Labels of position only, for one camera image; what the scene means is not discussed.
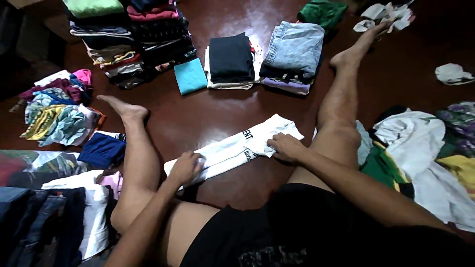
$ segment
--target green cloth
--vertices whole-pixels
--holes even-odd
[[[63,0],[63,2],[78,19],[125,12],[118,0]]]
[[[305,23],[314,23],[325,29],[325,35],[333,29],[343,17],[348,5],[328,0],[311,0],[298,13],[297,19]]]
[[[393,189],[397,189],[395,183],[408,183],[393,159],[386,153],[386,148],[378,142],[373,144],[360,171]]]

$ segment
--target clothing pile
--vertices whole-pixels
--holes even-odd
[[[272,33],[259,76],[270,87],[306,95],[316,76],[325,30],[313,23],[282,21]]]
[[[109,195],[120,173],[102,170],[50,180],[40,189],[0,187],[0,229],[6,246],[2,266],[78,266],[109,245]]]
[[[85,107],[90,98],[91,71],[74,73],[62,70],[40,81],[19,97],[28,103],[25,108],[27,130],[20,136],[45,146],[52,143],[81,145],[105,116]]]
[[[446,126],[469,140],[470,106],[451,105],[438,114],[444,121],[405,107],[391,108],[370,130],[374,146],[361,172],[413,199],[444,223],[475,232],[474,158],[457,154],[469,152],[467,143],[443,151],[451,134]]]
[[[83,39],[109,81],[131,89],[196,57],[188,21],[173,0],[63,0],[70,33]]]
[[[173,0],[132,0],[127,13],[145,64],[163,72],[196,57],[189,22]]]
[[[250,89],[259,82],[262,49],[243,32],[236,36],[212,38],[205,51],[208,88]]]

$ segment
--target jeans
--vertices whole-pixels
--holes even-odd
[[[282,21],[272,33],[264,64],[303,71],[304,78],[311,78],[316,74],[324,34],[325,30],[317,24]]]

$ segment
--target foot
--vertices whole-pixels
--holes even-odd
[[[330,65],[334,68],[345,66],[357,67],[361,59],[363,59],[363,56],[368,52],[368,49],[370,49],[370,45],[375,39],[384,35],[391,24],[392,21],[387,20],[365,31],[352,47],[336,54],[330,60]]]
[[[104,100],[120,115],[122,120],[140,120],[143,121],[149,111],[140,105],[131,105],[115,96],[98,95],[97,99]]]

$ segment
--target red floor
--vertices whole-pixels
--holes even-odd
[[[243,31],[266,52],[274,26],[282,20],[295,21],[305,3],[306,0],[185,0],[178,7],[190,21],[193,43],[204,63],[204,50],[210,38]],[[461,0],[417,0],[412,5],[416,20],[374,45],[361,64],[358,80],[358,118],[366,128],[371,128],[376,117],[391,105],[433,113],[452,103],[475,100],[475,83],[444,86],[434,75],[437,66],[450,62],[475,73],[475,34],[470,22],[473,5]],[[360,20],[347,14],[338,25],[335,38],[326,41],[322,67],[305,99],[268,91],[262,86],[247,91],[203,89],[181,96],[172,70],[152,83],[121,91],[108,84],[101,70],[92,65],[83,44],[67,47],[65,67],[69,71],[91,69],[94,95],[114,95],[151,110],[147,128],[161,154],[162,162],[157,164],[246,130],[275,113],[295,121],[305,135],[303,142],[309,144],[317,108],[333,81],[328,61],[356,41],[360,34],[352,27]],[[16,101],[17,98],[11,98],[0,104],[0,148],[38,150],[36,142],[18,137],[27,126],[21,112],[8,112]],[[100,101],[93,101],[91,106],[107,115],[103,130],[124,132],[119,116],[110,107]],[[40,149],[80,151],[57,144]],[[229,204],[236,209],[258,208],[286,182],[292,171],[293,167],[261,157],[206,181],[198,190],[197,200],[219,207]]]

